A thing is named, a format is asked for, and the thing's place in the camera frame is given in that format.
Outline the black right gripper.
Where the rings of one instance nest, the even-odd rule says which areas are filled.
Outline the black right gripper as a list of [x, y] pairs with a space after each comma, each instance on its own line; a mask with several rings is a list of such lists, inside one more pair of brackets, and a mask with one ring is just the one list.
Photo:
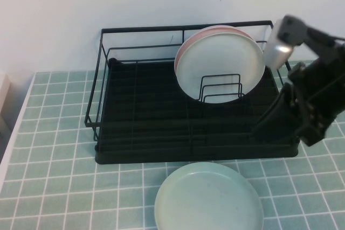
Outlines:
[[[322, 141], [326, 129], [344, 111], [344, 54], [297, 63], [288, 74], [306, 105], [308, 120], [318, 130], [300, 130], [296, 136], [311, 147]], [[292, 136], [296, 118], [290, 107], [292, 85], [285, 83], [269, 109], [252, 129], [253, 136]]]

